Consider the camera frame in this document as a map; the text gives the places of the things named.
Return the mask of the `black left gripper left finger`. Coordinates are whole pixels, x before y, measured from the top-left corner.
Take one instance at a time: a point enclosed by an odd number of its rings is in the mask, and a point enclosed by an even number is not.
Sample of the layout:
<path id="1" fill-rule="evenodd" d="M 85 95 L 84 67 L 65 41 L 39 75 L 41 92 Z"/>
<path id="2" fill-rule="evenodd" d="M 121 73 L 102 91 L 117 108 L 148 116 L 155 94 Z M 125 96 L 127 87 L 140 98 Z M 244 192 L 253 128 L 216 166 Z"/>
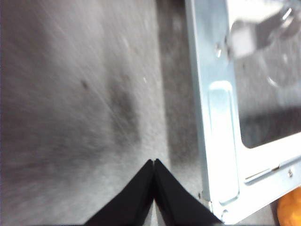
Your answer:
<path id="1" fill-rule="evenodd" d="M 95 213 L 86 226 L 141 226 L 153 202 L 153 161 L 147 162 L 124 189 Z"/>

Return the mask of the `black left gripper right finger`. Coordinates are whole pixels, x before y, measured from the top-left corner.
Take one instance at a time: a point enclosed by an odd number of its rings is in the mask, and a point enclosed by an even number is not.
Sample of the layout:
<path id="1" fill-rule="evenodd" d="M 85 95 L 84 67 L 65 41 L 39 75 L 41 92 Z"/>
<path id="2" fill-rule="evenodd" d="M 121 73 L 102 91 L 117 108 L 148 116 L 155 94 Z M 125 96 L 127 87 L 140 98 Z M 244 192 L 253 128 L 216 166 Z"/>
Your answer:
<path id="1" fill-rule="evenodd" d="M 156 159 L 154 161 L 154 199 L 167 226 L 220 226 L 222 222 Z"/>

